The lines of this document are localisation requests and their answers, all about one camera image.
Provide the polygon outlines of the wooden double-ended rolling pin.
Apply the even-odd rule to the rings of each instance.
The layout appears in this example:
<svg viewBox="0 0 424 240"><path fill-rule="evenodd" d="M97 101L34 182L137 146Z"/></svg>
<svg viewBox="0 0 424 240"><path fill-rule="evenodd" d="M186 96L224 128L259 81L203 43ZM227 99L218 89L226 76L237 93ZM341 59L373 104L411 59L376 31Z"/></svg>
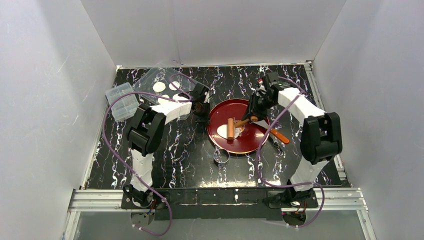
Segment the wooden double-ended rolling pin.
<svg viewBox="0 0 424 240"><path fill-rule="evenodd" d="M236 121L234 118L228 118L227 119L227 128L226 128L226 135L227 140L232 141L235 138L235 131L236 128L239 128L247 123L254 123L258 121L257 116L251 116L250 118Z"/></svg>

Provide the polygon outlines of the red round tray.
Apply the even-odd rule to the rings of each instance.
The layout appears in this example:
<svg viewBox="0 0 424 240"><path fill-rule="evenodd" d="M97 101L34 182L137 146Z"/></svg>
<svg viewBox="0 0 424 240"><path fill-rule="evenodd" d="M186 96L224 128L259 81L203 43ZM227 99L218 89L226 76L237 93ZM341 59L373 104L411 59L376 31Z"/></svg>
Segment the red round tray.
<svg viewBox="0 0 424 240"><path fill-rule="evenodd" d="M232 154L248 154L258 148L266 129L255 123L247 123L241 127L239 134L234 135L234 140L227 140L218 133L218 128L226 125L229 118L239 121L248 103L246 99L233 98L224 100L211 109L206 130L210 140L217 147Z"/></svg>

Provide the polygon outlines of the white dough piece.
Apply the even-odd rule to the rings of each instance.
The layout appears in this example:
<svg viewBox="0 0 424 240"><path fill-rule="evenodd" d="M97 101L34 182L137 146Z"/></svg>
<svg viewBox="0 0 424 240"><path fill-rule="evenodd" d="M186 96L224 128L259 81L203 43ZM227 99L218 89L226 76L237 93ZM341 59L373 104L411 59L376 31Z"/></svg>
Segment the white dough piece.
<svg viewBox="0 0 424 240"><path fill-rule="evenodd" d="M222 124L222 125L220 125L218 128L217 128L217 130L216 130L216 132L217 132L217 134L220 136L220 137L222 137L222 138L224 138L224 139L226 139L226 140L228 140L229 139L229 135L228 135L228 125L227 124ZM236 139L239 135L240 135L240 133L241 133L241 130L239 129L239 128L235 128L234 129L234 131L233 131L233 139Z"/></svg>

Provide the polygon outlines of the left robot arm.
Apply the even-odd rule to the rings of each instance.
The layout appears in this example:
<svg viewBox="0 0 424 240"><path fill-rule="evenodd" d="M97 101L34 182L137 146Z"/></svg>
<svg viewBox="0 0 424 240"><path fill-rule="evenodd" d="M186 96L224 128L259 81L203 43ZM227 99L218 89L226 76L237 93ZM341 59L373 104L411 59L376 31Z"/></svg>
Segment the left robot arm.
<svg viewBox="0 0 424 240"><path fill-rule="evenodd" d="M134 173L131 182L122 189L138 207L148 208L154 202L151 191L154 152L161 145L166 124L189 114L208 122L210 89L197 83L193 90L180 93L173 100L163 97L163 103L138 107L126 134Z"/></svg>

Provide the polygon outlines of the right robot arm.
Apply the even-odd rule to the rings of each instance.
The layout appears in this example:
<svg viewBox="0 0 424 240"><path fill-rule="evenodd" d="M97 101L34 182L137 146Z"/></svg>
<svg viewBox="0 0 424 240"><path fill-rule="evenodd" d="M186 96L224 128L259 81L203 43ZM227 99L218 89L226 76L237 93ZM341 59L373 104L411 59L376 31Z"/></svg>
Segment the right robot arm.
<svg viewBox="0 0 424 240"><path fill-rule="evenodd" d="M279 117L289 112L301 124L301 160L287 183L279 186L282 192L267 196L263 202L271 207L292 202L303 204L311 198L318 174L342 152L340 116L311 103L293 80L268 72L258 80L239 123L258 123L267 117L268 109L276 105L284 108Z"/></svg>

